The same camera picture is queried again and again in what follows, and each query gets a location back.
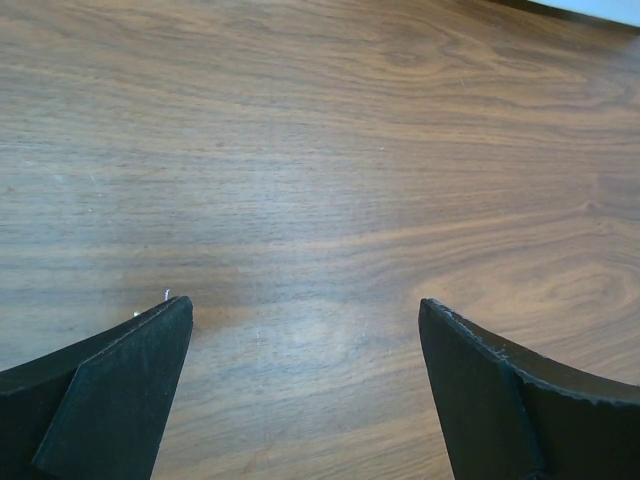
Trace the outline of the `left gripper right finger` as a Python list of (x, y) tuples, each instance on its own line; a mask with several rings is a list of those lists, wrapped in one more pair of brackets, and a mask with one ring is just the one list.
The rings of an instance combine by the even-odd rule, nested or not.
[(544, 357), (434, 299), (418, 323), (455, 478), (638, 478), (638, 387)]

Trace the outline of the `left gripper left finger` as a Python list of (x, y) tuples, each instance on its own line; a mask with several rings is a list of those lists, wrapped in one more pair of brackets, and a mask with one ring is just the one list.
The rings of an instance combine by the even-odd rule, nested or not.
[(173, 297), (2, 371), (2, 478), (150, 478), (192, 329)]

